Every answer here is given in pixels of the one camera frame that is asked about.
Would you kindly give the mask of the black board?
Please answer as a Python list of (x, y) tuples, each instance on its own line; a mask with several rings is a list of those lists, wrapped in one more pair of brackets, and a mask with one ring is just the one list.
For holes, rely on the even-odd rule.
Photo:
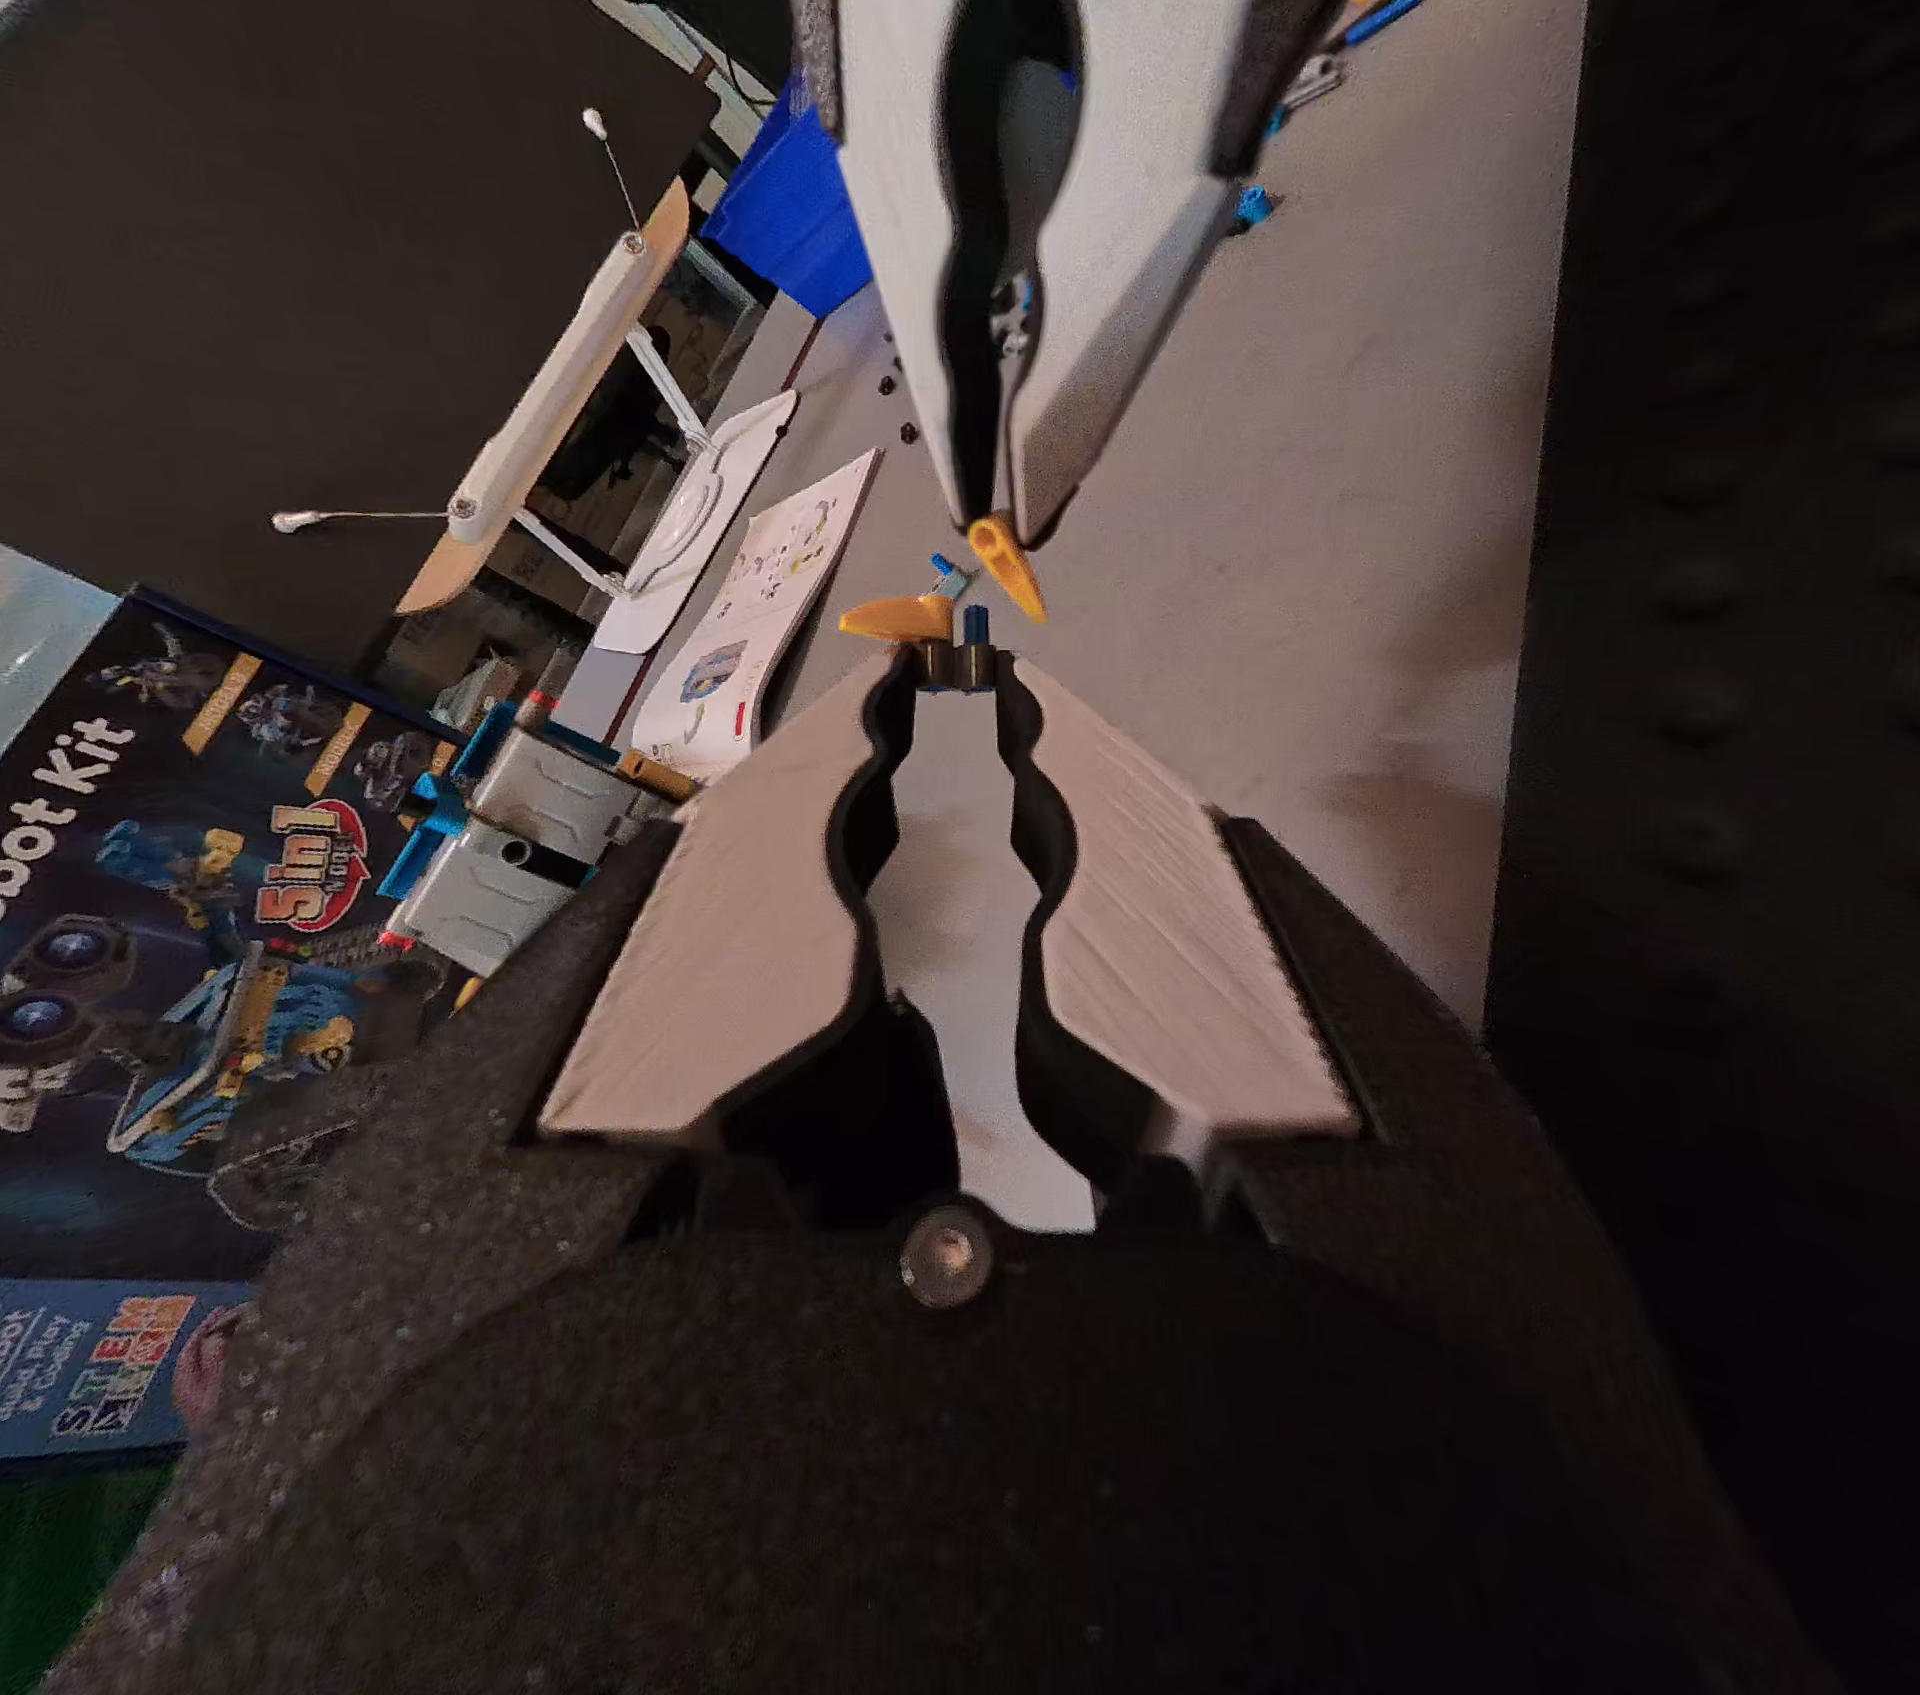
[(588, 0), (22, 0), (1, 535), (350, 671), (716, 93)]

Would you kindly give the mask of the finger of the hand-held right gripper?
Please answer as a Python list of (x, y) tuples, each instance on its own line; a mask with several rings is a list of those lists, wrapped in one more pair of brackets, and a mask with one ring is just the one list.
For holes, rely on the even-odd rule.
[(1005, 415), (1019, 539), (1102, 455), (1230, 211), (1217, 169), (1251, 0), (1067, 0), (1076, 121), (1035, 237), (1040, 323)]
[(996, 495), (996, 0), (835, 0), (837, 163), (948, 515)]

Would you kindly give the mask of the blue plastic bin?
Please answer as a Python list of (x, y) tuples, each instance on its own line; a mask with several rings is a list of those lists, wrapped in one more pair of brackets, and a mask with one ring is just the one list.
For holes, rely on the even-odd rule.
[(701, 239), (813, 319), (828, 319), (871, 281), (837, 147), (802, 71), (788, 75), (728, 175)]

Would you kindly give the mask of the white folding book stand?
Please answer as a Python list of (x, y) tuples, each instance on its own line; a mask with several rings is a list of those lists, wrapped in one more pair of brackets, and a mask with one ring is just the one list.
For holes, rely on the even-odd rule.
[[(608, 599), (608, 617), (599, 631), (616, 651), (645, 653), (664, 637), (747, 499), (760, 469), (792, 425), (800, 395), (782, 391), (725, 417), (713, 429), (701, 423), (669, 365), (642, 331), (644, 307), (688, 247), (690, 191), (682, 177), (673, 177), (648, 217), (640, 219), (606, 117), (599, 109), (585, 107), (582, 121), (611, 163), (631, 223), (602, 259), (578, 311), (444, 507), (282, 509), (271, 515), (269, 525), (279, 535), (295, 535), (336, 521), (440, 519), (440, 541), (395, 605), (401, 615), (447, 603), (484, 569), (501, 535), (517, 527)], [(528, 499), (618, 353), (628, 353), (658, 387), (682, 439), (683, 465), (633, 559), (602, 569), (564, 541)]]

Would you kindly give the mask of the black perforated foam mat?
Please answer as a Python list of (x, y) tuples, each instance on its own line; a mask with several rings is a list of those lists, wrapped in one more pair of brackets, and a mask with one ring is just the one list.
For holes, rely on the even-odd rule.
[(1917, 0), (1589, 0), (1486, 1033), (1915, 1690)]

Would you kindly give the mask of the blue grey brick robot model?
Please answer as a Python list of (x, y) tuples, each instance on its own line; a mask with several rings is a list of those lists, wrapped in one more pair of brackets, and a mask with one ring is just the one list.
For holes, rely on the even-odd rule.
[(558, 721), (575, 663), (575, 651), (558, 651), (521, 697), (485, 711), (441, 773), (416, 779), (418, 821), (379, 883), (393, 903), (381, 951), (421, 949), (491, 977), (611, 847), (700, 791), (637, 749), (616, 753)]

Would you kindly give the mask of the green flat box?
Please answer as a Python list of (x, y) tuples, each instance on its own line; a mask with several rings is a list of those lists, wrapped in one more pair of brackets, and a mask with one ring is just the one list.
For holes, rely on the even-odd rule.
[(1, 1690), (33, 1690), (174, 1478), (175, 1458), (1, 1482)]

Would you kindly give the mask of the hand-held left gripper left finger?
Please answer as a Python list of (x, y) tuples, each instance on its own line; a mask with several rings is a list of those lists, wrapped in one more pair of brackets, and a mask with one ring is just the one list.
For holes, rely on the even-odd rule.
[(918, 659), (877, 653), (688, 805), (540, 1105), (545, 1139), (764, 1163), (816, 1223), (959, 1189), (937, 1039), (884, 969)]

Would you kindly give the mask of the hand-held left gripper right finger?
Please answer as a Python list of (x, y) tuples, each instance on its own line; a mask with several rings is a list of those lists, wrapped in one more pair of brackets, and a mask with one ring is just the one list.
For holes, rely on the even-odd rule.
[(1363, 1107), (1236, 857), (1225, 819), (1030, 657), (996, 741), (1019, 929), (1015, 1081), (1096, 1205), (1161, 1163), (1206, 1185), (1236, 1141), (1352, 1141)]

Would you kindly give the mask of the grey desk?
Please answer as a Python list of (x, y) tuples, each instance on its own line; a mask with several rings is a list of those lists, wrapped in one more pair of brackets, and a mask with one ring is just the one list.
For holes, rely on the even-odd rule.
[[(1523, 635), (1587, 0), (1426, 0), (1262, 149), (1269, 219), (1221, 241), (1035, 557), (1035, 663), (1228, 813), (1257, 819), (1478, 1025)], [(875, 291), (779, 297), (725, 407), (790, 379), (792, 429), (658, 657), (711, 605), (751, 517), (882, 447), (764, 733), (871, 651), (843, 607), (959, 559)], [(1021, 1227), (1091, 1199), (1031, 1131), (1014, 981), (1033, 881), (1010, 845), (990, 699), (937, 695), (893, 777), (871, 901), (927, 1017), (964, 1185)]]

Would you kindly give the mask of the open instruction booklet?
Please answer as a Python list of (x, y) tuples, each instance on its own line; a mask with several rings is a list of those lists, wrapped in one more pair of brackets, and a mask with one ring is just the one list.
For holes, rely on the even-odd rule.
[(629, 757), (709, 785), (754, 751), (771, 675), (834, 575), (882, 459), (867, 449), (747, 521), (707, 609), (637, 701)]

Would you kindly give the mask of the dark blue robot kit box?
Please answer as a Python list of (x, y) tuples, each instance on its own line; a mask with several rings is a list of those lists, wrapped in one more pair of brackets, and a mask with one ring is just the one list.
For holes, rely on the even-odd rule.
[(3, 747), (3, 1468), (184, 1438), (331, 1141), (243, 1135), (440, 1007), (381, 883), (457, 747), (142, 591)]

